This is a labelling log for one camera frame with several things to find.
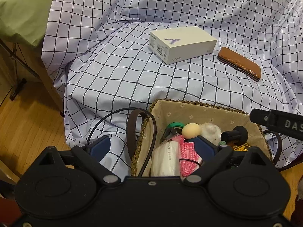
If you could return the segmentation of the woven basket with fabric liner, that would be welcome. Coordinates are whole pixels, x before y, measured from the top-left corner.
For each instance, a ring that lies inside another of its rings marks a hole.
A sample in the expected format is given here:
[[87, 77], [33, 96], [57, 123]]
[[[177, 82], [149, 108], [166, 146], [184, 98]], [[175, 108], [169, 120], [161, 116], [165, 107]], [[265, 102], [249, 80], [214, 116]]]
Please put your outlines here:
[[[197, 101], [185, 100], [155, 100], [149, 108], [149, 112], [156, 120], [156, 143], [158, 147], [160, 139], [167, 126], [173, 122], [183, 124], [206, 122], [219, 126], [220, 130], [228, 131], [236, 126], [243, 126], [248, 131], [248, 145], [259, 147], [270, 159], [272, 154], [266, 141], [262, 128], [250, 121], [250, 115], [242, 110], [224, 108], [220, 106], [200, 103]], [[144, 164], [145, 158], [151, 147], [153, 137], [152, 119], [146, 114], [138, 111], [130, 114], [130, 121], [135, 126], [139, 124], [138, 118], [142, 119], [140, 136], [128, 135], [127, 140], [134, 140], [136, 143], [130, 147], [131, 175], [137, 176]]]

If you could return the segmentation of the white phone box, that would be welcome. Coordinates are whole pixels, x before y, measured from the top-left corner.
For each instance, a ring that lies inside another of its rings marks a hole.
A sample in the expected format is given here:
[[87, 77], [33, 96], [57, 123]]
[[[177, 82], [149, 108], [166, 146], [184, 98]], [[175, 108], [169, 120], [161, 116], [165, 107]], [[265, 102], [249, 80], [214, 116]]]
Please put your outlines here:
[[149, 48], [167, 65], [213, 52], [217, 39], [197, 26], [151, 31]]

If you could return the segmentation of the green and white plush toy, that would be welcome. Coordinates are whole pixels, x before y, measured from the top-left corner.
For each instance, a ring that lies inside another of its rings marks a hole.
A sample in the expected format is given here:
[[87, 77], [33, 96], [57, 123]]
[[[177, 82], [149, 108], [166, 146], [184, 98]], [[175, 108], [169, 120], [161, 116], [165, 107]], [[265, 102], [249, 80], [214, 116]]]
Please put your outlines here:
[[221, 130], [219, 126], [206, 122], [200, 125], [201, 128], [201, 136], [210, 141], [212, 144], [219, 146], [219, 145], [226, 145], [225, 141], [221, 140]]

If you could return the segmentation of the green cushion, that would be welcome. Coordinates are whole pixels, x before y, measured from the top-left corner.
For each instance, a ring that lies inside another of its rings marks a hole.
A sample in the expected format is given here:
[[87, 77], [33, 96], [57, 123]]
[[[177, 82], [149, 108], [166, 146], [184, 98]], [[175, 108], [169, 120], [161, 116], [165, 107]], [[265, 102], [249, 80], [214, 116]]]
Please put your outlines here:
[[1, 0], [1, 39], [36, 48], [46, 32], [52, 0]]

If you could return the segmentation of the black round sponge puff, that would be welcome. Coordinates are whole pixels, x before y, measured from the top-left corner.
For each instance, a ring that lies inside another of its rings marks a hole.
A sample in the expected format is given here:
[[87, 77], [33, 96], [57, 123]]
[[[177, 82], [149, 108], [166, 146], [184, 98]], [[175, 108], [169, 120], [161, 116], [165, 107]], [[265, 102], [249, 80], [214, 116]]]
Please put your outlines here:
[[236, 145], [243, 145], [248, 140], [248, 131], [243, 126], [236, 126], [231, 131], [225, 131], [221, 133], [220, 139], [221, 141], [233, 142]]

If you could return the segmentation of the brown leather case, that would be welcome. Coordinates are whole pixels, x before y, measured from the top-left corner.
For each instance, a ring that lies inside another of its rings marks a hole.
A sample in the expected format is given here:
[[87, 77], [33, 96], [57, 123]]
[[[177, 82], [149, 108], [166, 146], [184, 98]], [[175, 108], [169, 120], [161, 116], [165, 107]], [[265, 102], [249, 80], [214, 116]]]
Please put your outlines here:
[[228, 64], [234, 69], [244, 73], [255, 81], [261, 79], [261, 68], [258, 64], [245, 58], [244, 56], [230, 50], [229, 48], [222, 47], [217, 55], [219, 61]]

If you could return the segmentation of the white packaged towel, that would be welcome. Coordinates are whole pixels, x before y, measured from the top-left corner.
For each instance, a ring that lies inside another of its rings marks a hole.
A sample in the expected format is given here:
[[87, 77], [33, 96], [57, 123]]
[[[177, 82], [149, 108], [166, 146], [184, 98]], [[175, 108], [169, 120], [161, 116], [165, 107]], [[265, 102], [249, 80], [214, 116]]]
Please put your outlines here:
[[151, 176], [180, 176], [179, 144], [168, 141], [156, 148], [151, 156]]

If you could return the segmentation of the wooden furniture frame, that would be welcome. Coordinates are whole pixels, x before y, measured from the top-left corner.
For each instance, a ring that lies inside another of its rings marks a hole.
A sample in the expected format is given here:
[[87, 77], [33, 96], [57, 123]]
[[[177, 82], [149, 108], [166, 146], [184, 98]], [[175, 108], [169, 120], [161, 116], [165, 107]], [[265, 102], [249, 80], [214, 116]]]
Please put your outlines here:
[[11, 85], [9, 99], [14, 101], [27, 82], [40, 82], [63, 115], [63, 101], [53, 86], [41, 60], [42, 44], [37, 47], [1, 40], [1, 74]]

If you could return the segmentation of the pink mesh pouch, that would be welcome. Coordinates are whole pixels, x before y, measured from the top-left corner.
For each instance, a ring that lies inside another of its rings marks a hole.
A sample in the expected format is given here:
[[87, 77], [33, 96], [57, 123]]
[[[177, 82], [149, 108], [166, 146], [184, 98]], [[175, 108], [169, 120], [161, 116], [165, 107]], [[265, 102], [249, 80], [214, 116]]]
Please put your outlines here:
[[179, 168], [181, 177], [185, 178], [201, 167], [202, 158], [195, 150], [195, 143], [185, 141], [182, 135], [176, 135], [172, 141], [178, 143], [179, 148]]

